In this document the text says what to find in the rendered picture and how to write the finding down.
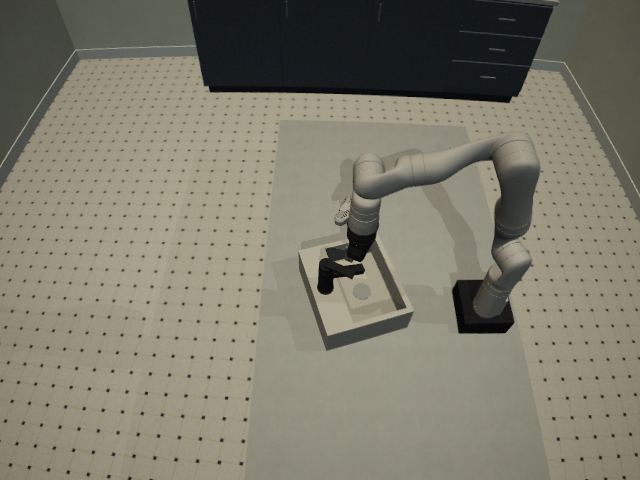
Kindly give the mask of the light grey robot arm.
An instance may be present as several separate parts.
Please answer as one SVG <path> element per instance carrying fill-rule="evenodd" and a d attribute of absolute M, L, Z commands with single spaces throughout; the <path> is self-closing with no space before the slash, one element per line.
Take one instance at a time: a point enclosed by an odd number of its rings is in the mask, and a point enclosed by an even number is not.
<path fill-rule="evenodd" d="M 533 196 L 540 162 L 529 135 L 506 132 L 456 147 L 400 156 L 394 169 L 385 172 L 374 153 L 359 156 L 353 166 L 350 212 L 362 222 L 375 220 L 381 198 L 402 189 L 442 182 L 464 167 L 493 160 L 501 197 L 494 209 L 492 265 L 474 300 L 474 311 L 483 318 L 500 315 L 514 286 L 532 264 L 520 242 L 530 228 Z M 500 270 L 501 269 L 501 270 Z"/>

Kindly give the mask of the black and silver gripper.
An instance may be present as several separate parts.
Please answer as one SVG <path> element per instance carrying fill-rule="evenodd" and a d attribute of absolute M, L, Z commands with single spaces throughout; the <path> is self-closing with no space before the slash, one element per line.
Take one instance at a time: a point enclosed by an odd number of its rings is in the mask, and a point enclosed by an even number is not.
<path fill-rule="evenodd" d="M 353 260 L 362 262 L 371 244 L 375 241 L 379 228 L 379 215 L 370 222 L 362 222 L 355 219 L 350 212 L 351 199 L 352 195 L 348 195 L 343 201 L 335 216 L 335 224 L 343 226 L 347 223 L 349 243 L 345 248 L 345 260 L 352 263 Z"/>

